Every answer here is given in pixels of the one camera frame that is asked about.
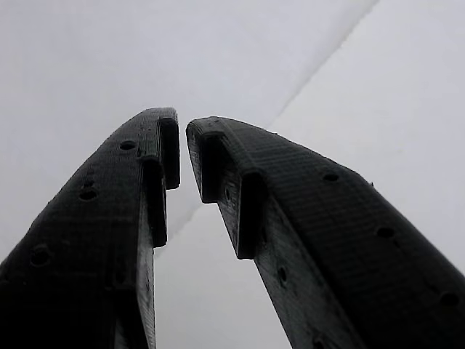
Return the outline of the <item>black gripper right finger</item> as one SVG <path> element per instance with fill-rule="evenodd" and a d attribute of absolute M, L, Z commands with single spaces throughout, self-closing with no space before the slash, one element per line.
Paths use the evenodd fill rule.
<path fill-rule="evenodd" d="M 292 348 L 464 346 L 464 275 L 357 172 L 225 117 L 186 138 L 201 201 Z"/>

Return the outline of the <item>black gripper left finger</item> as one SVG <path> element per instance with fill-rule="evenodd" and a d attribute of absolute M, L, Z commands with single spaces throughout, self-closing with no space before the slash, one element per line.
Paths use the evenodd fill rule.
<path fill-rule="evenodd" d="M 179 183 L 176 111 L 121 125 L 1 262 L 1 346 L 154 348 L 153 255 Z"/>

